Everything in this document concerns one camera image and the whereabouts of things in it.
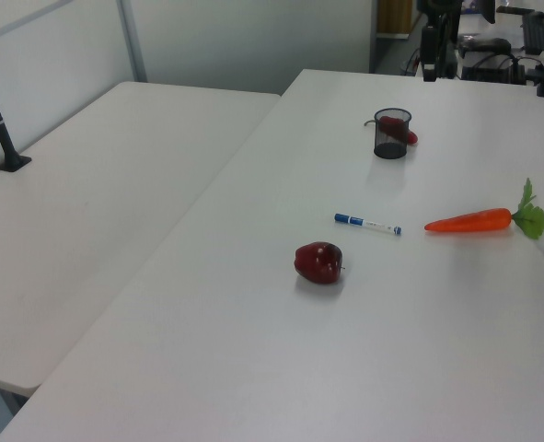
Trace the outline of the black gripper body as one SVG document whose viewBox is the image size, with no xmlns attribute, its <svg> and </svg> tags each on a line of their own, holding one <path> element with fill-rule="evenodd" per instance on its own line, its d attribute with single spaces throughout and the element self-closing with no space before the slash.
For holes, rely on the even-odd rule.
<svg viewBox="0 0 544 442">
<path fill-rule="evenodd" d="M 437 60 L 437 28 L 422 28 L 420 58 L 423 69 L 435 69 Z"/>
</svg>

